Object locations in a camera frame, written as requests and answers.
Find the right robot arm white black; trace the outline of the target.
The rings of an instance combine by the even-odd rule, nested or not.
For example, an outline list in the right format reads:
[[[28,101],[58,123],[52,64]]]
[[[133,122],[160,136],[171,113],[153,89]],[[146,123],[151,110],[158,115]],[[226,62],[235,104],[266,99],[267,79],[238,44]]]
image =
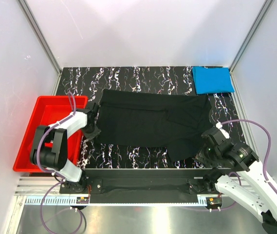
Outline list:
[[[268,234],[277,234],[277,184],[247,144],[232,144],[222,125],[202,134],[203,147],[196,160],[211,171],[199,189],[224,194],[249,211]]]

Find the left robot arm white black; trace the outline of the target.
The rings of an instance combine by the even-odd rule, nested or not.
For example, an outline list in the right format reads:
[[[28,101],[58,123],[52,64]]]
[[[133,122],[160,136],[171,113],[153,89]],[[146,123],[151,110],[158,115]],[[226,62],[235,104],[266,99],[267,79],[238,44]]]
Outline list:
[[[86,173],[68,159],[68,139],[81,130],[88,139],[100,134],[95,124],[99,105],[92,102],[84,109],[76,109],[62,120],[47,125],[39,125],[35,131],[30,152],[30,162],[43,172],[62,178],[64,185],[77,193],[88,188]]]

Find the black t shirt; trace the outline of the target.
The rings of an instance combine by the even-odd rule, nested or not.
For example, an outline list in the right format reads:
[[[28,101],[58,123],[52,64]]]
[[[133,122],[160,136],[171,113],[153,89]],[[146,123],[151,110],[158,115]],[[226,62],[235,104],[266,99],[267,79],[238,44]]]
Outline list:
[[[100,100],[98,142],[167,149],[171,161],[194,157],[213,125],[207,95],[185,96],[105,89]]]

